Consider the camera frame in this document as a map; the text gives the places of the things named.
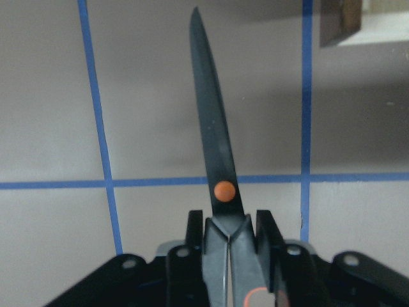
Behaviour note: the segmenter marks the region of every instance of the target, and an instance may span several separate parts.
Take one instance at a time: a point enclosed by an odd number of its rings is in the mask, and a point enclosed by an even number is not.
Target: black scissor blade
[[[194,9],[190,21],[190,51],[213,214],[244,216],[219,80],[197,8]],[[231,182],[236,189],[235,197],[229,202],[223,203],[214,195],[214,187],[220,181]]]

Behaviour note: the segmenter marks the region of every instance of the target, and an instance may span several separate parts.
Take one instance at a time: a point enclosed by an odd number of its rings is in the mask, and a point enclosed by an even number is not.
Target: orange pivot screw
[[[217,200],[227,203],[236,196],[236,188],[231,182],[220,181],[215,186],[214,193]]]

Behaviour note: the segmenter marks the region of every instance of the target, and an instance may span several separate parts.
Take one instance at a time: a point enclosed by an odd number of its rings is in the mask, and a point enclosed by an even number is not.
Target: mounting hole
[[[351,267],[356,267],[359,265],[359,259],[355,255],[347,254],[344,256],[344,263]]]
[[[189,255],[190,255],[190,250],[189,250],[189,248],[180,248],[180,249],[178,249],[178,250],[176,251],[176,256],[181,257],[181,258],[187,257],[187,256],[189,256]]]
[[[291,256],[300,256],[301,249],[297,245],[290,245],[287,247],[287,253]]]
[[[127,259],[122,263],[122,269],[128,270],[132,269],[137,265],[137,262],[135,259]]]

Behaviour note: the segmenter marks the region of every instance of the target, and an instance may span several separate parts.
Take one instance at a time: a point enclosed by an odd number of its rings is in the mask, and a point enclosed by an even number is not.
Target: blue tape line
[[[206,177],[176,177],[114,180],[115,187],[155,187],[159,185],[207,184]]]
[[[346,173],[311,175],[311,182],[387,182],[407,180],[409,180],[409,173]]]
[[[89,85],[91,88],[91,96],[94,105],[94,114],[96,122],[96,131],[98,133],[98,142],[100,145],[100,153],[102,160],[102,168],[104,170],[104,180],[107,190],[107,199],[109,206],[109,214],[111,217],[112,232],[114,235],[114,244],[116,254],[122,254],[122,243],[120,225],[118,222],[118,213],[116,211],[116,202],[114,194],[114,186],[112,183],[111,165],[109,163],[109,154],[107,141],[105,139],[104,122],[102,119],[102,106],[100,99],[100,91],[98,87],[98,79],[96,78],[94,51],[91,40],[91,30],[89,28],[88,10],[86,0],[78,0],[79,16],[81,20],[82,38],[84,40],[84,50],[88,68]]]
[[[252,175],[238,176],[239,184],[285,184],[300,182],[300,175]]]
[[[247,175],[238,176],[239,184],[269,184],[300,182],[300,175]],[[113,180],[114,187],[153,187],[159,185],[207,184],[206,177],[176,177]]]
[[[302,1],[302,124],[301,124],[301,232],[309,239],[309,188],[311,158],[311,83],[313,70],[313,0]]]
[[[21,189],[78,189],[105,187],[103,180],[43,181],[43,182],[1,182],[0,190]]]
[[[241,184],[269,184],[301,182],[300,175],[246,175],[239,176]],[[310,174],[309,181],[320,182],[388,182],[409,181],[409,173],[345,173]],[[112,180],[114,187],[150,187],[158,185],[207,184],[206,177],[171,177]],[[0,182],[0,190],[13,189],[86,189],[106,187],[105,180]]]

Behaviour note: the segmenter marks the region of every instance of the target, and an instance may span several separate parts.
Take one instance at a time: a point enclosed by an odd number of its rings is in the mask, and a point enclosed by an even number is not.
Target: scissor blade
[[[190,51],[213,215],[227,220],[230,216],[235,216],[241,220],[244,217],[243,206],[238,190],[219,80],[197,8],[194,9],[190,21]],[[228,181],[234,185],[236,193],[232,200],[222,202],[215,197],[215,186],[221,181]]]

